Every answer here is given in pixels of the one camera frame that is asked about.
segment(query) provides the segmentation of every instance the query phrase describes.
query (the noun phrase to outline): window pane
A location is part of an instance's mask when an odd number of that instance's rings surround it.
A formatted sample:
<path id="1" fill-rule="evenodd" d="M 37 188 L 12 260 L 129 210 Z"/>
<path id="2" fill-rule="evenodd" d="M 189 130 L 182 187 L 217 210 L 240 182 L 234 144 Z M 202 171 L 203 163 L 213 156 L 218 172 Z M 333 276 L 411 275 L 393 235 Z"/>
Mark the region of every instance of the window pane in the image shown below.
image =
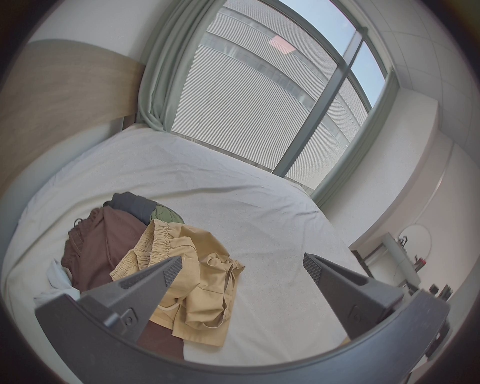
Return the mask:
<path id="1" fill-rule="evenodd" d="M 357 77 L 363 91 L 373 107 L 385 84 L 385 79 L 373 57 L 367 43 L 363 42 L 352 65 L 352 72 Z"/>
<path id="2" fill-rule="evenodd" d="M 228 0 L 195 53 L 172 131 L 272 170 L 336 64 L 257 0 Z"/>
<path id="3" fill-rule="evenodd" d="M 348 148 L 367 115 L 358 94 L 346 79 L 286 178 L 300 184 L 310 195 Z"/>
<path id="4" fill-rule="evenodd" d="M 343 55 L 355 33 L 355 27 L 330 0 L 280 0 L 310 24 Z"/>

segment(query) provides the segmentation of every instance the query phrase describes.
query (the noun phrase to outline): round mirror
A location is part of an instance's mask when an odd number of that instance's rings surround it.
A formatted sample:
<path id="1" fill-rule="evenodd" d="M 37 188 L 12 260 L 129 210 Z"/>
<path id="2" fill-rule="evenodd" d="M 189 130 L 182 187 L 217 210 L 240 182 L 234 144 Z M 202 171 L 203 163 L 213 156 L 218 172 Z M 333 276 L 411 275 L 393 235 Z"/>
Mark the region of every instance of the round mirror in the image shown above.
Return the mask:
<path id="1" fill-rule="evenodd" d="M 413 224 L 406 227 L 398 238 L 404 243 L 403 248 L 413 264 L 416 261 L 415 257 L 427 259 L 432 248 L 432 237 L 423 225 Z"/>

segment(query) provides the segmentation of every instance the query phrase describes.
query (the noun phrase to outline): curtain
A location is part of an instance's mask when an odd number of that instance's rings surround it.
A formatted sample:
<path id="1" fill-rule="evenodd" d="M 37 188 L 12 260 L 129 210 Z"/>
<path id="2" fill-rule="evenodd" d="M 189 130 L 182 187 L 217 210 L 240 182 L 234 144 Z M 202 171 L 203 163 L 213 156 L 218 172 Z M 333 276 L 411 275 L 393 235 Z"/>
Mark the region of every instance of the curtain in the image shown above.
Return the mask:
<path id="1" fill-rule="evenodd" d="M 137 120 L 170 131 L 203 34 L 226 0 L 173 0 L 148 39 Z"/>
<path id="2" fill-rule="evenodd" d="M 311 198 L 322 209 L 345 185 L 375 142 L 392 109 L 400 85 L 391 70 L 385 80 L 380 97 L 371 109 L 361 131 L 357 133 L 340 160 L 312 192 Z"/>

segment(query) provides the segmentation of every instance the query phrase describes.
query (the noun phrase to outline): pile of clothes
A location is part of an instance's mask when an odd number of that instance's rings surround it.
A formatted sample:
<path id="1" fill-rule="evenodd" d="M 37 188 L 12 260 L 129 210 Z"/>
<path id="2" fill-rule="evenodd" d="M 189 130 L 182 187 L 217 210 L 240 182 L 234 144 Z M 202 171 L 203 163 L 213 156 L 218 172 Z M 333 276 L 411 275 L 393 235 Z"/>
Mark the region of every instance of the pile of clothes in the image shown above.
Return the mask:
<path id="1" fill-rule="evenodd" d="M 223 346 L 237 279 L 245 267 L 211 233 L 130 192 L 115 193 L 87 219 L 75 221 L 61 265 L 54 260 L 47 271 L 52 290 L 34 300 L 38 306 L 64 293 L 78 299 L 82 292 L 173 256 L 182 257 L 182 270 L 137 344 L 179 359 L 183 340 Z"/>

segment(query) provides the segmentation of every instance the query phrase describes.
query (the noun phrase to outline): white bed sheet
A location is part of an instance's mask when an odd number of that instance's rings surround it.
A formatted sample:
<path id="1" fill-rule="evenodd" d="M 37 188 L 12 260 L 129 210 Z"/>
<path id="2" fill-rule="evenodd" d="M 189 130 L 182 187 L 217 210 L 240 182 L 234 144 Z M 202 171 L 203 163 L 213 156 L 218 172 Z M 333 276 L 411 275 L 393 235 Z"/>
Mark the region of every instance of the white bed sheet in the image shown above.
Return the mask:
<path id="1" fill-rule="evenodd" d="M 335 348 L 346 337 L 303 269 L 303 253 L 363 272 L 311 199 L 263 170 L 137 125 L 55 175 L 25 208 L 5 257 L 7 306 L 33 349 L 64 380 L 79 382 L 43 334 L 33 297 L 49 288 L 46 270 L 53 258 L 62 258 L 75 219 L 124 191 L 161 202 L 185 223 L 209 230 L 246 266 L 225 345 L 185 342 L 186 360 L 282 363 Z"/>

